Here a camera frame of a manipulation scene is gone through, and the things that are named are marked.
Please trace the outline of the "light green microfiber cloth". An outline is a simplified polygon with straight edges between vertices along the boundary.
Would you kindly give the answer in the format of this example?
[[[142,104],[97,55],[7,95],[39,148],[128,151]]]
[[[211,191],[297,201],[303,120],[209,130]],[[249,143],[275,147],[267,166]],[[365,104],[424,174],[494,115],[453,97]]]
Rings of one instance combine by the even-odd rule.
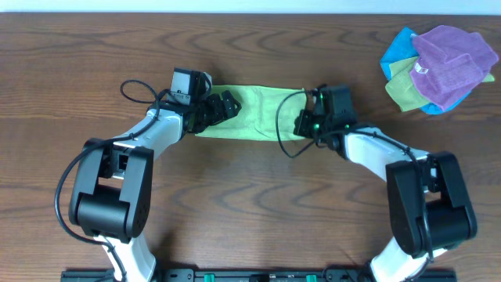
[[[294,120],[306,105],[303,91],[258,85],[216,85],[212,90],[230,91],[242,109],[236,117],[206,128],[199,137],[273,142],[301,138],[294,134]]]

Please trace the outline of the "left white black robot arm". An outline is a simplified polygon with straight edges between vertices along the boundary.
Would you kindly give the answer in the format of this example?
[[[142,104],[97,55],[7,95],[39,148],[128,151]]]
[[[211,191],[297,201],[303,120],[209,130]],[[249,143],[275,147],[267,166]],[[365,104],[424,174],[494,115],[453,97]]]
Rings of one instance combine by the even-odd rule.
[[[155,160],[186,133],[238,115],[242,106],[228,90],[195,95],[155,94],[146,116],[126,133],[89,139],[64,175],[77,171],[69,203],[79,238],[102,246],[114,271],[103,279],[151,281],[157,260],[143,230],[150,213]]]

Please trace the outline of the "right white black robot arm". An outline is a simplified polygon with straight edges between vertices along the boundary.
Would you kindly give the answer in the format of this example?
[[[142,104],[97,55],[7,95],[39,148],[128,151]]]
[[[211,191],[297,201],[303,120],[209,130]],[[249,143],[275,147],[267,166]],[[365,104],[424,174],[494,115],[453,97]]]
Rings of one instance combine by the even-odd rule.
[[[422,280],[436,257],[476,237],[476,216],[454,154],[413,149],[346,114],[302,110],[294,134],[386,182],[393,237],[358,271],[357,281]]]

